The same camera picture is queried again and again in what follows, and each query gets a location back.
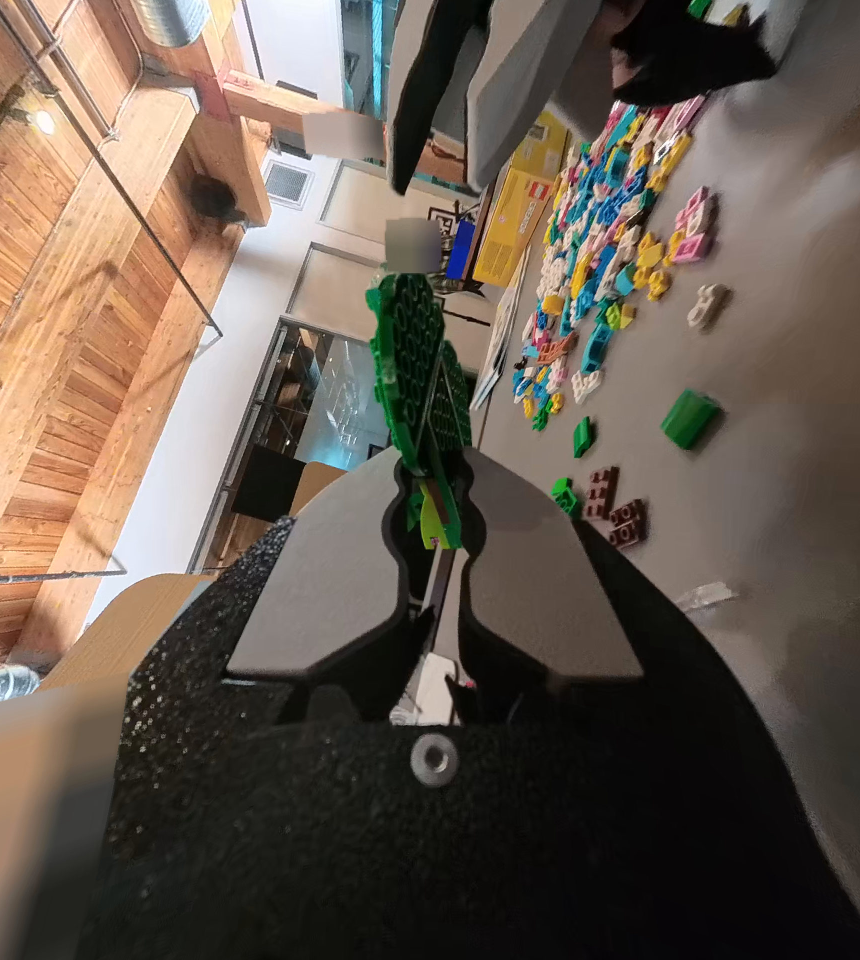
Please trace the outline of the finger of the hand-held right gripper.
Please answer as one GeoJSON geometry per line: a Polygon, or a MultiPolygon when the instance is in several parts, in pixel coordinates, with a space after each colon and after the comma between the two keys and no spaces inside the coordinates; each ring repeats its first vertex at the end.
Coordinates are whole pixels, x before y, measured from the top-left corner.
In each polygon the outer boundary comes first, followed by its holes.
{"type": "Polygon", "coordinates": [[[483,57],[492,4],[398,4],[387,108],[387,179],[398,195],[405,194],[434,135],[468,145],[469,87],[483,57]]]}
{"type": "Polygon", "coordinates": [[[600,1],[494,1],[465,94],[465,172],[482,188],[526,138],[601,13],[600,1]]]}

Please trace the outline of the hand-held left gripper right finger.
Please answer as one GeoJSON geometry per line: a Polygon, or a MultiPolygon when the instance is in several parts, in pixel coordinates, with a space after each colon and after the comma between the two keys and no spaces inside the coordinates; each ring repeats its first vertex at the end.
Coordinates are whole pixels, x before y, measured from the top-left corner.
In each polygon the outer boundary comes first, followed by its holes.
{"type": "Polygon", "coordinates": [[[581,534],[550,495],[479,450],[462,455],[459,661],[468,722],[507,722],[643,680],[581,534]]]}

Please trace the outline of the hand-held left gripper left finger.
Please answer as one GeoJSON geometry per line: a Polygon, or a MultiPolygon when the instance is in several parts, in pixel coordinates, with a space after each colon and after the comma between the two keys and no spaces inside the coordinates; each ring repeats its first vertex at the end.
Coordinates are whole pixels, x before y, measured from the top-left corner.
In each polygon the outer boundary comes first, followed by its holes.
{"type": "Polygon", "coordinates": [[[333,687],[364,722],[390,720],[425,638],[399,543],[409,477],[400,454],[380,453],[296,515],[229,657],[230,681],[333,687]]]}

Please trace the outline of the green lego build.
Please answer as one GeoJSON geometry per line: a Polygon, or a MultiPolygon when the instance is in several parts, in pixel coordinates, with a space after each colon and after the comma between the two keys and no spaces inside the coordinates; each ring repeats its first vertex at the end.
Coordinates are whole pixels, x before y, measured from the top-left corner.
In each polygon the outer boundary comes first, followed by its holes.
{"type": "Polygon", "coordinates": [[[428,278],[378,270],[365,292],[374,395],[411,477],[407,523],[428,549],[462,547],[461,469],[472,445],[470,395],[428,278]]]}

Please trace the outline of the brown lego plate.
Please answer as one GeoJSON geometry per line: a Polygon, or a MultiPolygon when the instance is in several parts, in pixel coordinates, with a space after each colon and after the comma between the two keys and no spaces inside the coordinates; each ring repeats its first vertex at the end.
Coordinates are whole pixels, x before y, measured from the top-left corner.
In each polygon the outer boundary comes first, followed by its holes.
{"type": "Polygon", "coordinates": [[[601,467],[589,474],[582,518],[587,522],[607,522],[615,506],[620,467],[601,467]]]}
{"type": "Polygon", "coordinates": [[[645,499],[633,498],[614,507],[608,520],[609,543],[617,549],[626,549],[645,543],[649,535],[648,504],[645,499]]]}

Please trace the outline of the yellow lego box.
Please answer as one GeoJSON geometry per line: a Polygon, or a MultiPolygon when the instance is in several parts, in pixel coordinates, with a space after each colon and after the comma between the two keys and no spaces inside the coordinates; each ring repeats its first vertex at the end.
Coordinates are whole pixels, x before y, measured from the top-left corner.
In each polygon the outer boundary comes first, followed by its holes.
{"type": "Polygon", "coordinates": [[[477,252],[474,282],[510,284],[552,199],[567,138],[567,127],[544,110],[513,152],[477,252]]]}

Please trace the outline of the clear curved lego piece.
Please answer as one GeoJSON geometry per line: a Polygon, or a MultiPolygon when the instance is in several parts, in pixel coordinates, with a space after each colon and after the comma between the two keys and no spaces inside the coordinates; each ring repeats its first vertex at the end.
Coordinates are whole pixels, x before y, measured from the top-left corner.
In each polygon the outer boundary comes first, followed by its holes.
{"type": "Polygon", "coordinates": [[[717,607],[739,598],[739,593],[721,581],[709,582],[689,589],[676,600],[676,607],[686,613],[696,613],[717,607]]]}

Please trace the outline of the pastel colourful lego piece pile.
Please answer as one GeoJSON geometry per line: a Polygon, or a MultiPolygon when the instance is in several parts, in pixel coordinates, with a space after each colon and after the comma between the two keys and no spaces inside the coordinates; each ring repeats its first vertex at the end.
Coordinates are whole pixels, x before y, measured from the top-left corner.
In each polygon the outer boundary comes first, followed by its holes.
{"type": "Polygon", "coordinates": [[[565,405],[600,385],[616,333],[658,303],[676,268],[706,259],[719,198],[700,186],[676,211],[667,236],[650,221],[695,140],[708,95],[645,109],[615,102],[604,131],[574,145],[556,180],[543,237],[535,309],[523,328],[512,400],[543,431],[565,405]]]}

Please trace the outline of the white lego clip piece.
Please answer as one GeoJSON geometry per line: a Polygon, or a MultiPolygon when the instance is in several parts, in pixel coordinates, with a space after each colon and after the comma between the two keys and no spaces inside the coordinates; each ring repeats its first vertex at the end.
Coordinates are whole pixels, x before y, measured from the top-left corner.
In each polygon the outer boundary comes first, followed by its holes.
{"type": "Polygon", "coordinates": [[[722,310],[732,298],[733,291],[726,284],[703,284],[697,292],[697,300],[687,314],[690,330],[706,330],[716,323],[722,310]]]}

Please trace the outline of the blue storage bin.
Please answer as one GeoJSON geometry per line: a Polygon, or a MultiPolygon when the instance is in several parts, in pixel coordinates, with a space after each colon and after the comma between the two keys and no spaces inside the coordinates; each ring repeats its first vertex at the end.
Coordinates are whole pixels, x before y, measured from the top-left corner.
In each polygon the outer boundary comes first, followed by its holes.
{"type": "Polygon", "coordinates": [[[444,271],[448,281],[460,282],[466,278],[475,234],[476,223],[469,218],[461,218],[455,234],[446,238],[451,241],[444,271]]]}

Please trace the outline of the black round disc fixture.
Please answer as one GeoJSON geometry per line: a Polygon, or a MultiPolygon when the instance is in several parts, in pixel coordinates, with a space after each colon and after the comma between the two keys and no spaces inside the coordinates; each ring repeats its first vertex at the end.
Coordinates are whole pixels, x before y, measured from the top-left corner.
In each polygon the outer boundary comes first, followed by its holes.
{"type": "Polygon", "coordinates": [[[200,217],[223,224],[242,224],[247,220],[247,215],[237,205],[231,186],[219,178],[194,174],[189,184],[188,198],[200,217]]]}

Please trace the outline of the grey metal pipe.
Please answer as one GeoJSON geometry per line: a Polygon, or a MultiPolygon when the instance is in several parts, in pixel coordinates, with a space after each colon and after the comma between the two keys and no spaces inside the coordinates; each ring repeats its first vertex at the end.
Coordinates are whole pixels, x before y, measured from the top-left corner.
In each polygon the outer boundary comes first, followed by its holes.
{"type": "Polygon", "coordinates": [[[23,585],[23,584],[34,584],[34,583],[106,579],[106,578],[121,577],[127,574],[128,574],[128,570],[121,567],[118,569],[105,569],[105,570],[87,570],[87,571],[75,570],[75,571],[62,571],[62,572],[56,572],[56,573],[46,572],[46,573],[36,573],[36,574],[0,575],[0,587],[23,585]]]}

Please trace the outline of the wall air vent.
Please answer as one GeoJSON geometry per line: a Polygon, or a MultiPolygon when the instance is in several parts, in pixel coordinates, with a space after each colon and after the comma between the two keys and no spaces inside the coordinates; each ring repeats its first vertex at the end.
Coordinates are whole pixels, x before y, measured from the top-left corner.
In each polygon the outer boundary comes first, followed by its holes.
{"type": "Polygon", "coordinates": [[[262,173],[268,200],[274,209],[305,209],[315,180],[313,170],[270,157],[264,162],[262,173]]]}

